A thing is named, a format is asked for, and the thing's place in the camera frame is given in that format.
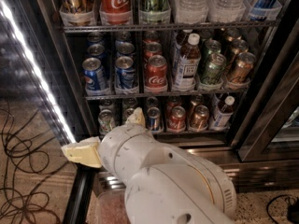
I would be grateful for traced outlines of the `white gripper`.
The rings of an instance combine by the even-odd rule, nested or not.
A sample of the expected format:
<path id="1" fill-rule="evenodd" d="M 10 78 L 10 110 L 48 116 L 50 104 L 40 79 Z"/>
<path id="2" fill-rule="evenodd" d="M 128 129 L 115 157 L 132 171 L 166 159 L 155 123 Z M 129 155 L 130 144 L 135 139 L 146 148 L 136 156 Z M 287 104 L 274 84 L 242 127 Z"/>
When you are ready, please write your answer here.
<path id="1" fill-rule="evenodd" d="M 161 162 L 163 150 L 151 131 L 144 128 L 146 120 L 141 107 L 137 107 L 125 123 L 109 132 L 102 142 L 98 137 L 90 137 L 62 146 L 61 150 L 74 163 L 92 168 L 100 168 L 103 164 L 127 184 L 141 168 Z"/>

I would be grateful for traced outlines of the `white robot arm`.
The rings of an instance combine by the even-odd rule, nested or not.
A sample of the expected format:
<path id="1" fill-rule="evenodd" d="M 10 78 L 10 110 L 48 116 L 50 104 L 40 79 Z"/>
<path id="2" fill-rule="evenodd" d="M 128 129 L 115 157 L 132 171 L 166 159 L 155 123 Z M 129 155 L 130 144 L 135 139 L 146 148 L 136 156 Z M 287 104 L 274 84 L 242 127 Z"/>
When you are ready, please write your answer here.
<path id="1" fill-rule="evenodd" d="M 69 161 L 103 167 L 125 185 L 132 224 L 234 224 L 235 187 L 215 163 L 157 141 L 141 108 L 103 139 L 62 147 Z"/>

